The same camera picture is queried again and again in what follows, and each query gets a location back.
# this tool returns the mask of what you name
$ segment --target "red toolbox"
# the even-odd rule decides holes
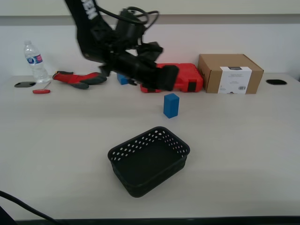
[[[199,92],[203,86],[203,78],[200,75],[197,67],[192,63],[166,63],[158,64],[158,68],[162,68],[165,65],[176,65],[179,68],[179,73],[174,85],[174,90],[180,90],[182,92]],[[144,93],[160,93],[161,90],[144,88],[141,84],[141,91]]]

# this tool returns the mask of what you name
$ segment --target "bottle label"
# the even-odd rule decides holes
[[[43,59],[42,59],[41,55],[37,55],[34,57],[28,57],[27,61],[29,62],[29,64],[38,64],[38,63],[41,63],[43,61]]]

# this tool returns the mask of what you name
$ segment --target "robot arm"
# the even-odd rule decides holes
[[[115,71],[142,83],[150,89],[171,91],[179,69],[176,66],[156,67],[156,59],[163,52],[158,43],[143,43],[149,14],[136,7],[123,9],[120,15],[112,14],[99,7],[95,0],[65,0],[77,26],[77,40],[83,56],[91,61],[100,62],[102,74],[109,76]],[[102,18],[100,11],[118,19],[113,30]],[[127,52],[135,49],[137,56]]]

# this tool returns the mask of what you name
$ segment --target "bottle cap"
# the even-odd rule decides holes
[[[31,45],[31,41],[29,41],[29,40],[24,41],[24,43],[25,43],[26,45]]]

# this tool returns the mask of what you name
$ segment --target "cardboard box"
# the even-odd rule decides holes
[[[201,54],[198,69],[207,93],[255,94],[263,76],[244,54]]]

